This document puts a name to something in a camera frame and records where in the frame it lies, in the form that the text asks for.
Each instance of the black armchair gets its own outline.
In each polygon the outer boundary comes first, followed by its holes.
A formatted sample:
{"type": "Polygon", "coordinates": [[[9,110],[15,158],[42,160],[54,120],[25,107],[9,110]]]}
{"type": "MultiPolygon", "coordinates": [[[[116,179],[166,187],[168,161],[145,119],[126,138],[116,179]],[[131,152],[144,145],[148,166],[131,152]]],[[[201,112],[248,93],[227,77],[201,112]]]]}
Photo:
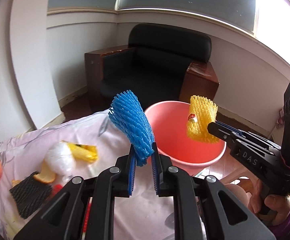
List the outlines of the black armchair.
{"type": "Polygon", "coordinates": [[[208,62],[210,38],[200,32],[161,24],[138,24],[128,45],[85,54],[90,106],[109,107],[113,97],[132,90],[142,108],[165,100],[189,102],[191,95],[210,99],[218,79],[208,62]]]}

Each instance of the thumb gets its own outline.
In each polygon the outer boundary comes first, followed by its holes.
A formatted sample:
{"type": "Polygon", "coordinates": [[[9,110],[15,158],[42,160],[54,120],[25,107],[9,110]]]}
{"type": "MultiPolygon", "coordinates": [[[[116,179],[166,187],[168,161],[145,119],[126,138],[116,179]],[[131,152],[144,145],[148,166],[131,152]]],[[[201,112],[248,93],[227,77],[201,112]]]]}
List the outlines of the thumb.
{"type": "Polygon", "coordinates": [[[284,222],[290,214],[290,195],[268,195],[264,199],[264,204],[270,209],[277,211],[277,215],[272,221],[273,226],[284,222]]]}

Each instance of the hand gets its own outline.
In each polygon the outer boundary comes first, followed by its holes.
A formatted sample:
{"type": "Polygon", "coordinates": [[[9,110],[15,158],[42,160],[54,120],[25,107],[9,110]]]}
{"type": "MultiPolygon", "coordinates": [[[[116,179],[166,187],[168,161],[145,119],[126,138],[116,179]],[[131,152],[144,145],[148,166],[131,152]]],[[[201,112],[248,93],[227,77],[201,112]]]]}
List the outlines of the hand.
{"type": "MultiPolygon", "coordinates": [[[[250,198],[248,209],[257,214],[261,210],[262,200],[260,197],[263,188],[262,181],[257,180],[256,186],[254,188],[253,195],[250,198]]],[[[270,209],[277,211],[276,217],[272,220],[272,225],[276,226],[284,222],[290,214],[290,195],[279,196],[279,195],[268,195],[264,199],[264,204],[270,209]]]]}

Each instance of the metal screw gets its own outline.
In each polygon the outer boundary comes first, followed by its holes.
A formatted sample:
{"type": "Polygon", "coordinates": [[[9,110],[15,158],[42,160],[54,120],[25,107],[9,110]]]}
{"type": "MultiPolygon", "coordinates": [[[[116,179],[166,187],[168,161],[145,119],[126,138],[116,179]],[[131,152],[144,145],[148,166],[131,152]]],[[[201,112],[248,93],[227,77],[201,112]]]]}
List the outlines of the metal screw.
{"type": "Polygon", "coordinates": [[[208,182],[210,182],[210,183],[214,183],[214,182],[216,181],[216,178],[215,178],[214,176],[212,176],[212,175],[208,175],[208,176],[206,177],[206,180],[207,180],[208,182]]]}
{"type": "Polygon", "coordinates": [[[178,172],[178,167],[170,166],[170,167],[168,167],[168,171],[171,173],[176,173],[176,172],[178,172]]]}
{"type": "Polygon", "coordinates": [[[116,166],[111,167],[111,168],[109,169],[109,172],[110,172],[110,173],[119,173],[119,167],[116,167],[116,166]]]}
{"type": "Polygon", "coordinates": [[[74,184],[80,184],[82,182],[82,178],[81,177],[73,177],[72,178],[72,183],[74,184]]]}

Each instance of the blue foam net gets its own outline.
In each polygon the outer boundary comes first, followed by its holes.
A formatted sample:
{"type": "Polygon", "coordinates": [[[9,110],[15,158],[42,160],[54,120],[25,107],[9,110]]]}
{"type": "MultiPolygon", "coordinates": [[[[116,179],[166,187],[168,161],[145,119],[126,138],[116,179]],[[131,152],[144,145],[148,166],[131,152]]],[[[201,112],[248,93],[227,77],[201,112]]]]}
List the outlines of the blue foam net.
{"type": "Polygon", "coordinates": [[[147,158],[154,152],[154,134],[137,97],[130,90],[117,94],[108,115],[133,144],[137,166],[145,165],[147,158]]]}

